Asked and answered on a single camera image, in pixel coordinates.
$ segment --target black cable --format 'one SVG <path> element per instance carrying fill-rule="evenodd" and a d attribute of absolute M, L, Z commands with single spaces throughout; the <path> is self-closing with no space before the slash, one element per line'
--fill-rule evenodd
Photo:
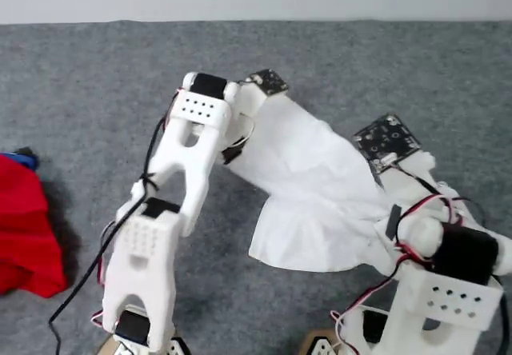
<path fill-rule="evenodd" d="M 124 347 L 124 349 L 130 353 L 130 355 L 135 355 L 134 352 L 130 349 L 130 347 L 125 345 L 122 341 L 120 341 L 119 343 L 121 343 L 121 345 Z"/>
<path fill-rule="evenodd" d="M 426 181 L 425 179 L 421 178 L 421 177 L 418 177 L 408 171 L 405 171 L 402 167 L 400 167 L 400 165 L 398 163 L 395 163 L 393 165 L 391 165 L 391 167 L 393 167 L 394 169 L 400 171 L 401 173 L 407 175 L 408 177 L 411 177 L 413 178 L 415 181 L 417 181 L 420 185 L 423 186 L 423 188 L 425 188 L 427 191 L 429 191 L 430 193 L 435 193 L 436 195 L 439 195 L 441 194 L 435 187 L 433 187 L 428 181 Z"/>
<path fill-rule="evenodd" d="M 468 202 L 472 203 L 478 209 L 478 213 L 480 214 L 480 218 L 481 218 L 480 225 L 484 229 L 487 228 L 487 213 L 480 203 L 478 203 L 477 201 L 474 201 L 470 197 L 454 197 L 452 199 L 452 201 L 468 201 Z"/>
<path fill-rule="evenodd" d="M 98 262 L 102 258 L 102 255 L 105 253 L 107 247 L 109 246 L 112 239 L 114 239 L 115 234 L 119 231 L 119 229 L 122 227 L 122 225 L 126 222 L 126 220 L 135 212 L 135 210 L 146 200 L 147 196 L 147 185 L 151 183 L 150 180 L 151 174 L 148 174 L 148 169 L 150 166 L 150 159 L 151 154 L 153 153 L 154 143 L 156 142 L 158 131 L 162 127 L 164 121 L 166 120 L 166 117 L 160 119 L 158 121 L 157 126 L 154 129 L 153 135 L 151 136 L 150 144 L 148 145 L 147 151 L 146 151 L 146 159 L 144 161 L 144 169 L 142 171 L 142 188 L 144 189 L 144 194 L 142 197 L 135 202 L 134 205 L 130 207 L 127 213 L 125 213 L 121 219 L 115 224 L 114 227 L 112 227 L 112 230 L 108 237 L 106 237 L 105 241 L 103 242 L 102 246 L 100 247 L 98 253 L 96 254 L 96 257 L 90 264 L 89 268 L 87 269 L 86 273 L 82 276 L 78 284 L 73 288 L 70 295 L 65 299 L 65 301 L 55 310 L 54 314 L 48 319 L 48 326 L 50 327 L 51 332 L 55 335 L 55 339 L 57 339 L 57 347 L 55 348 L 55 355 L 60 354 L 61 349 L 61 343 L 62 339 L 60 335 L 58 334 L 58 331 L 54 327 L 54 321 L 57 319 L 57 317 L 61 314 L 61 312 L 69 305 L 69 303 L 74 299 L 74 297 L 77 296 L 77 294 L 80 292 L 82 287 L 86 284 L 87 279 L 89 279 L 90 275 L 94 272 L 94 269 L 96 268 L 96 265 L 98 265 Z"/>

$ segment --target red cloth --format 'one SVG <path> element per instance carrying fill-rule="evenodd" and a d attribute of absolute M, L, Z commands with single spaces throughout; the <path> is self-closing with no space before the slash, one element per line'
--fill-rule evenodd
<path fill-rule="evenodd" d="M 47 213 L 37 174 L 0 156 L 0 294 L 51 297 L 68 286 Z"/>

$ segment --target white plastic bracket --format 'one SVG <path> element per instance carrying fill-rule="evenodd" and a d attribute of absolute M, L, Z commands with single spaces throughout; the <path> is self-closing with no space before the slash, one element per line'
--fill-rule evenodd
<path fill-rule="evenodd" d="M 170 211 L 156 219 L 139 214 L 126 221 L 106 270 L 102 317 L 106 331 L 115 331 L 129 297 L 135 296 L 150 320 L 150 351 L 160 351 L 170 341 L 176 298 L 174 256 L 182 227 L 181 215 Z"/>

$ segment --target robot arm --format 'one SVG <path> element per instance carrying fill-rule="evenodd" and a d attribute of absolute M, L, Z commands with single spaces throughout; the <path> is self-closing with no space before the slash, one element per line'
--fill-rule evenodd
<path fill-rule="evenodd" d="M 262 92 L 253 95 L 256 92 L 241 92 L 239 84 L 222 78 L 187 74 L 168 113 L 162 140 L 150 159 L 150 185 L 145 191 L 144 181 L 137 181 L 131 200 L 117 212 L 119 220 L 146 194 L 146 200 L 116 237 L 102 302 L 103 328 L 115 333 L 134 353 L 161 353 L 170 345 L 176 298 L 174 256 L 179 237 L 187 237 L 194 230 L 219 153 L 247 138 L 248 120 L 266 98 Z M 188 146 L 193 134 L 197 141 Z M 182 204 L 153 197 L 179 170 L 186 179 Z"/>
<path fill-rule="evenodd" d="M 396 251 L 398 235 L 428 261 L 400 265 L 389 312 L 360 305 L 344 313 L 342 336 L 360 355 L 472 354 L 500 306 L 503 289 L 492 275 L 512 271 L 512 241 L 479 225 L 457 191 L 432 178 L 434 157 L 393 114 L 355 140 L 398 205 L 376 228 L 385 249 L 369 264 L 389 275 L 402 256 Z M 424 329 L 426 319 L 439 327 Z M 348 347 L 340 352 L 349 353 Z"/>

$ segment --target wire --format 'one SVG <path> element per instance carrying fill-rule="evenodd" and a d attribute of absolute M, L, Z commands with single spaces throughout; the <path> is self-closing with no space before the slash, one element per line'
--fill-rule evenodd
<path fill-rule="evenodd" d="M 332 345 L 332 349 L 335 349 L 336 347 L 338 347 L 339 345 L 341 345 L 342 343 L 344 345 L 346 345 L 348 348 L 350 348 L 350 350 L 355 354 L 355 355 L 360 355 L 358 349 L 355 348 L 354 345 L 352 345 L 351 343 L 349 343 L 348 341 L 346 341 L 343 337 L 342 337 L 342 334 L 340 332 L 340 329 L 342 327 L 342 317 L 341 317 L 341 314 L 338 312 L 338 311 L 331 311 L 330 312 L 330 317 L 332 317 L 334 319 L 334 321 L 336 322 L 336 324 L 334 325 L 334 331 L 336 333 L 336 338 L 338 339 L 338 342 L 337 343 L 334 343 Z"/>
<path fill-rule="evenodd" d="M 487 213 L 480 203 L 478 203 L 477 201 L 474 201 L 470 197 L 454 197 L 454 198 L 452 198 L 452 201 L 468 201 L 468 202 L 472 203 L 478 209 L 478 213 L 480 214 L 480 225 L 484 229 L 487 228 Z"/>
<path fill-rule="evenodd" d="M 242 115 L 242 116 L 246 117 L 247 119 L 249 119 L 251 121 L 251 123 L 252 123 L 252 126 L 250 127 L 250 131 L 249 131 L 249 133 L 247 134 L 246 137 L 240 138 L 240 140 L 236 141 L 235 143 L 233 143 L 228 148 L 238 147 L 238 146 L 242 145 L 243 143 L 247 142 L 250 139 L 250 137 L 253 136 L 254 127 L 256 126 L 256 124 L 254 123 L 254 119 L 251 118 L 249 115 L 245 115 L 244 113 L 240 113 L 240 115 Z"/>
<path fill-rule="evenodd" d="M 443 200 L 443 199 L 447 199 L 444 195 L 441 195 L 440 193 L 432 193 L 431 195 L 429 195 L 428 197 L 424 197 L 423 199 L 417 201 L 416 203 L 414 203 L 409 209 L 406 210 L 405 213 L 403 213 L 400 218 L 398 219 L 398 222 L 397 222 L 397 228 L 396 230 L 394 231 L 394 239 L 396 240 L 397 242 L 397 245 L 401 245 L 401 242 L 400 242 L 400 238 L 398 236 L 398 227 L 400 226 L 400 222 L 408 217 L 409 215 L 411 215 L 412 213 L 418 211 L 419 209 L 421 209 L 424 205 L 426 205 L 427 203 L 429 203 L 430 201 L 433 201 L 434 199 L 439 199 L 439 200 Z M 451 212 L 451 204 L 449 204 L 449 208 L 450 208 L 450 216 L 452 214 Z"/>
<path fill-rule="evenodd" d="M 408 177 L 411 177 L 413 178 L 415 181 L 417 181 L 420 185 L 422 185 L 422 187 L 424 189 L 426 189 L 427 191 L 429 191 L 430 193 L 435 193 L 437 195 L 441 195 L 441 193 L 438 191 L 438 189 L 436 189 L 435 187 L 433 187 L 428 181 L 426 181 L 425 179 L 423 179 L 422 177 L 419 177 L 417 175 L 414 175 L 412 173 L 410 173 L 409 171 L 406 171 L 404 170 L 398 163 L 394 163 L 392 164 L 390 167 L 400 171 L 401 173 L 407 175 Z M 450 200 L 448 198 L 445 198 L 445 200 L 442 201 L 446 207 L 448 207 L 449 211 L 450 211 L 450 220 L 448 221 L 449 223 L 451 223 L 451 205 L 450 205 Z"/>
<path fill-rule="evenodd" d="M 125 351 L 128 351 L 130 355 L 135 355 L 134 352 L 130 349 L 130 347 L 125 345 L 122 341 L 120 341 L 119 343 L 121 343 L 121 345 L 125 348 Z"/>
<path fill-rule="evenodd" d="M 109 246 L 112 239 L 114 239 L 115 234 L 121 229 L 122 225 L 126 222 L 126 220 L 138 209 L 138 207 L 146 200 L 147 196 L 147 185 L 150 184 L 152 181 L 150 180 L 151 174 L 148 174 L 148 169 L 150 166 L 150 159 L 151 154 L 153 153 L 154 143 L 156 142 L 158 131 L 162 127 L 163 123 L 165 122 L 166 117 L 164 116 L 158 121 L 158 124 L 156 125 L 153 135 L 151 136 L 150 144 L 148 145 L 148 149 L 146 151 L 146 159 L 144 161 L 144 169 L 142 171 L 141 179 L 142 179 L 142 188 L 144 190 L 144 194 L 130 207 L 130 209 L 119 219 L 119 221 L 112 227 L 111 232 L 109 235 L 105 238 L 105 241 L 102 243 L 98 253 L 96 254 L 96 257 L 94 257 L 94 260 L 90 264 L 87 271 L 84 273 L 78 284 L 73 288 L 70 295 L 65 299 L 65 301 L 55 310 L 54 314 L 48 319 L 48 326 L 50 327 L 51 332 L 54 334 L 55 339 L 57 340 L 57 347 L 55 348 L 55 355 L 60 354 L 60 348 L 62 339 L 60 335 L 58 334 L 58 331 L 54 327 L 54 321 L 57 319 L 57 317 L 64 311 L 64 309 L 71 303 L 71 301 L 74 299 L 74 297 L 77 296 L 77 294 L 80 292 L 82 287 L 86 284 L 87 279 L 89 279 L 90 275 L 93 273 L 94 269 L 96 268 L 96 265 L 100 262 L 102 255 L 105 253 L 107 247 Z"/>
<path fill-rule="evenodd" d="M 368 289 L 366 289 L 359 297 L 357 297 L 346 309 L 343 311 L 343 313 L 339 313 L 338 311 L 331 311 L 330 316 L 336 321 L 336 325 L 334 326 L 334 331 L 336 332 L 336 338 L 338 339 L 338 343 L 336 343 L 335 346 L 340 345 L 341 343 L 347 345 L 353 353 L 356 355 L 359 355 L 359 351 L 350 343 L 348 343 L 340 334 L 340 329 L 343 324 L 343 318 L 353 309 L 355 309 L 357 306 L 361 305 L 366 299 L 368 299 L 371 295 L 379 291 L 380 289 L 383 289 L 387 285 L 389 285 L 393 279 L 394 276 L 397 274 L 398 270 L 400 269 L 400 265 L 407 260 L 411 260 L 414 262 L 417 262 L 414 257 L 409 255 L 408 253 L 404 253 L 398 260 L 397 264 L 394 267 L 393 272 L 389 277 L 378 283 L 377 285 L 374 285 Z"/>
<path fill-rule="evenodd" d="M 106 233 L 108 232 L 110 227 L 112 227 L 114 224 L 115 224 L 115 220 L 112 220 L 112 221 L 109 221 L 109 223 L 105 227 L 103 227 L 102 233 L 99 236 L 100 248 L 101 248 L 103 242 L 105 241 Z M 105 254 L 102 255 L 101 259 L 98 262 L 98 271 L 96 273 L 96 281 L 98 282 L 98 284 L 100 286 L 105 286 L 105 266 L 104 266 L 104 264 L 105 264 Z"/>
<path fill-rule="evenodd" d="M 95 325 L 96 327 L 102 327 L 103 324 L 98 320 L 99 317 L 103 315 L 103 310 L 100 309 L 99 311 L 96 311 L 93 313 L 93 315 L 90 317 L 90 322 Z"/>

